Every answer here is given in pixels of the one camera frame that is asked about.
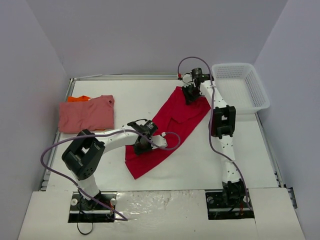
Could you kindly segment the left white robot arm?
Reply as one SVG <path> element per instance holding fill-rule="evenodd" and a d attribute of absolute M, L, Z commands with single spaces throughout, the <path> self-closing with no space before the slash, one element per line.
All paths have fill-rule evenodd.
<path fill-rule="evenodd" d="M 115 130 L 112 136 L 75 139 L 62 154 L 62 160 L 72 172 L 76 183 L 86 193 L 82 203 L 89 209 L 97 208 L 101 202 L 108 205 L 110 201 L 99 190 L 94 172 L 103 154 L 123 147 L 133 146 L 134 153 L 140 155 L 158 147 L 167 147 L 167 141 L 161 135 L 154 135 L 158 127 L 150 120 L 145 124 L 132 121 L 122 127 L 119 134 Z"/>

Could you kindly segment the red t-shirt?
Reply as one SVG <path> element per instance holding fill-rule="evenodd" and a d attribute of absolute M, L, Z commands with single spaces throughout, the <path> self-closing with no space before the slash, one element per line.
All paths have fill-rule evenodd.
<path fill-rule="evenodd" d="M 197 125 L 210 111 L 211 107 L 205 97 L 198 98 L 190 105 L 186 104 L 181 87 L 176 87 L 170 97 L 160 108 L 152 121 L 158 127 L 156 135 L 165 136 L 168 147 L 175 147 L 180 137 L 183 144 Z M 125 165 L 134 179 L 138 179 L 167 159 L 174 151 L 155 149 L 136 155 L 132 146 L 125 147 Z"/>

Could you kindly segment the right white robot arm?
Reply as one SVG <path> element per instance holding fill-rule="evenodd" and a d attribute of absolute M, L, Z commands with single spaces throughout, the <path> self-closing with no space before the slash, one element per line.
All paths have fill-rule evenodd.
<path fill-rule="evenodd" d="M 235 162 L 233 136 L 236 125 L 236 108 L 229 105 L 220 94 L 211 74 L 201 68 L 190 72 L 191 82 L 184 84 L 182 92 L 186 104 L 191 105 L 205 97 L 211 107 L 209 119 L 209 145 L 222 156 L 222 202 L 231 209 L 240 204 L 248 194 L 243 175 Z"/>

